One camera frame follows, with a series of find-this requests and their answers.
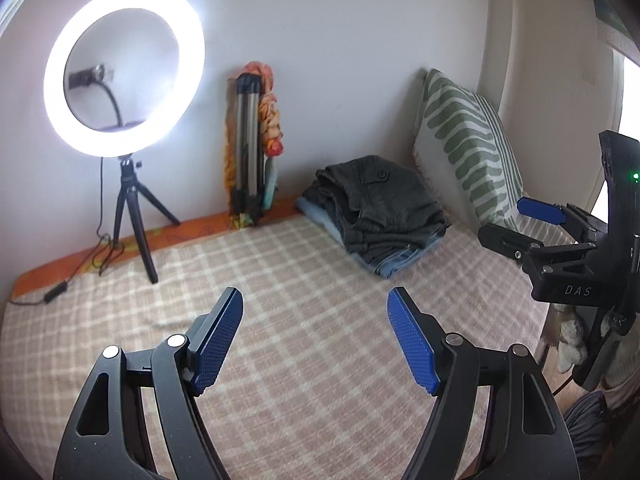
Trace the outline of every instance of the beige plaid bedsheet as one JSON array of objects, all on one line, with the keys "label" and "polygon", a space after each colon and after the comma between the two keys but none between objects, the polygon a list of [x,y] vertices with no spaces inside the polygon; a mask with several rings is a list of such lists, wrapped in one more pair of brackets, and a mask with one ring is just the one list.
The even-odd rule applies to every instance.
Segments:
[{"label": "beige plaid bedsheet", "polygon": [[[158,285],[135,260],[103,278],[79,276],[50,305],[7,308],[2,416],[43,478],[51,478],[67,417],[102,349],[151,348],[183,332],[226,286],[242,292],[244,317],[198,406],[234,480],[401,477],[433,399],[414,382],[386,317],[393,286],[404,285],[444,330],[489,348],[535,348],[546,316],[515,263],[458,226],[391,280],[361,268],[302,217],[158,251],[154,259]],[[149,394],[156,465],[174,478]],[[482,388],[461,470],[478,452],[487,399]]]}]

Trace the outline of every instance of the screw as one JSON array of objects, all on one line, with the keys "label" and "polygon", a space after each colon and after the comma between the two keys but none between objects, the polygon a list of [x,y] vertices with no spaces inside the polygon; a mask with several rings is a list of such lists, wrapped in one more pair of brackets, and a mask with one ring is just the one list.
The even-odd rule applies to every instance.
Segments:
[{"label": "screw", "polygon": [[91,70],[94,80],[101,82],[104,79],[104,65],[96,65]]},{"label": "screw", "polygon": [[111,359],[112,357],[116,357],[119,351],[120,349],[116,345],[107,346],[107,348],[102,351],[102,357]]},{"label": "screw", "polygon": [[187,338],[182,334],[174,334],[169,339],[166,340],[166,343],[169,346],[177,348],[178,346],[184,345],[184,342],[187,341]]},{"label": "screw", "polygon": [[529,355],[529,350],[527,350],[527,347],[521,345],[520,343],[513,345],[511,349],[513,350],[513,353],[519,357],[526,357],[527,355]]},{"label": "screw", "polygon": [[460,334],[447,334],[446,338],[444,338],[451,346],[460,346],[462,345],[462,336]]}]

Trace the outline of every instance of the textured blue pad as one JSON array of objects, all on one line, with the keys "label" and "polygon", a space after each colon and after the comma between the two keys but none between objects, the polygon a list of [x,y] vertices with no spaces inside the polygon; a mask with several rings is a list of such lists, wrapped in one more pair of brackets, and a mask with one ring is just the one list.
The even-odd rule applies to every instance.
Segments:
[{"label": "textured blue pad", "polygon": [[525,196],[518,200],[518,212],[548,224],[560,225],[566,222],[565,214],[557,205],[540,202],[540,200],[533,200]]},{"label": "textured blue pad", "polygon": [[396,290],[389,293],[386,312],[415,382],[435,395],[440,387],[440,378],[436,373],[433,348]]},{"label": "textured blue pad", "polygon": [[220,313],[218,322],[198,356],[196,372],[191,378],[196,395],[201,395],[205,388],[216,382],[241,319],[242,295],[236,291],[226,308]]}]

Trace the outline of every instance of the pillow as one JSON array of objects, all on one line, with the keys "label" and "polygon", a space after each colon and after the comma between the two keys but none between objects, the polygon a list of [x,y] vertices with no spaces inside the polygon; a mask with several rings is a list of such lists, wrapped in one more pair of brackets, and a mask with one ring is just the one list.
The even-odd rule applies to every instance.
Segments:
[{"label": "pillow", "polygon": [[420,113],[414,158],[444,209],[474,230],[518,230],[522,178],[494,106],[431,70]]},{"label": "pillow", "polygon": [[548,224],[520,213],[516,215],[516,225],[519,233],[540,240],[546,247],[575,244],[575,240],[559,225]]}]

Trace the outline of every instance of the folded clothes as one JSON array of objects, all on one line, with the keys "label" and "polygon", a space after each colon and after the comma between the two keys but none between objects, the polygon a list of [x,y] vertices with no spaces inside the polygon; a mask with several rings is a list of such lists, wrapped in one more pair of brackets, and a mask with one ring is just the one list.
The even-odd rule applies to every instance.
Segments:
[{"label": "folded clothes", "polygon": [[328,166],[316,178],[303,197],[325,211],[346,251],[371,269],[406,266],[450,225],[414,170],[379,156]]},{"label": "folded clothes", "polygon": [[[296,200],[296,207],[304,213],[314,224],[323,227],[336,242],[344,246],[342,243],[342,237],[340,231],[335,226],[334,222],[329,218],[327,212],[319,205],[309,202],[303,196]],[[386,257],[378,265],[369,265],[358,253],[354,253],[353,257],[358,263],[363,265],[366,269],[369,269],[374,274],[378,274],[383,278],[391,278],[396,272],[411,265],[415,260],[420,258],[428,249],[432,248],[435,243],[442,238],[442,235],[436,233],[433,235],[433,240],[428,243],[428,246],[424,249],[406,247],[404,249],[397,250],[395,253]]]}]

